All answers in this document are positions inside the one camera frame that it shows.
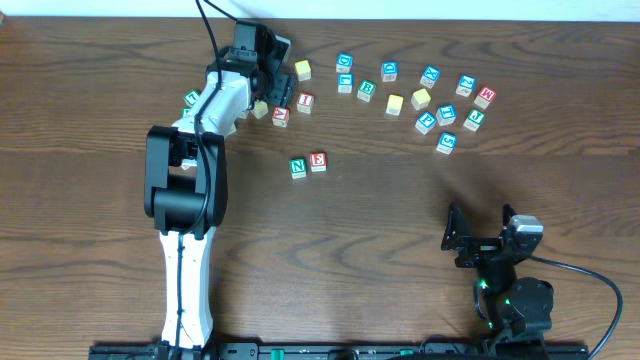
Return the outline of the green N block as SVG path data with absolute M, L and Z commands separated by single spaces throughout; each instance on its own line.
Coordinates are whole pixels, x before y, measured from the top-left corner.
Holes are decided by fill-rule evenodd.
M 305 178 L 307 175 L 306 161 L 304 158 L 294 158 L 289 161 L 289 169 L 293 179 Z

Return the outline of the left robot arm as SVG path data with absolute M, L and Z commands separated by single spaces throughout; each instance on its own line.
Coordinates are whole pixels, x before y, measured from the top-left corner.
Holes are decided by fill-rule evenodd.
M 288 104 L 295 79 L 281 72 L 288 39 L 238 21 L 233 43 L 216 48 L 201 92 L 171 126 L 146 138 L 144 210 L 154 221 L 166 267 L 166 317 L 158 359 L 200 359 L 213 331 L 210 253 L 227 201 L 225 140 L 243 113 L 264 101 Z

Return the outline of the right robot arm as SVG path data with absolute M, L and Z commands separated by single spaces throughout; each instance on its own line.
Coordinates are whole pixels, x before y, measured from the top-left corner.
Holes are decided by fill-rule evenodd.
M 533 277 L 518 277 L 515 271 L 542 237 L 543 225 L 536 217 L 519 215 L 508 204 L 503 206 L 500 234 L 476 237 L 461 208 L 449 205 L 441 249 L 457 253 L 458 268 L 477 270 L 474 304 L 491 329 L 480 343 L 481 353 L 497 358 L 502 345 L 541 343 L 551 329 L 553 287 Z

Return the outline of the red E block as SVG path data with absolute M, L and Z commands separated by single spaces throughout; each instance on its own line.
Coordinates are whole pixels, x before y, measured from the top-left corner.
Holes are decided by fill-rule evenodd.
M 312 172 L 324 172 L 327 169 L 327 156 L 325 152 L 311 153 L 309 160 Z

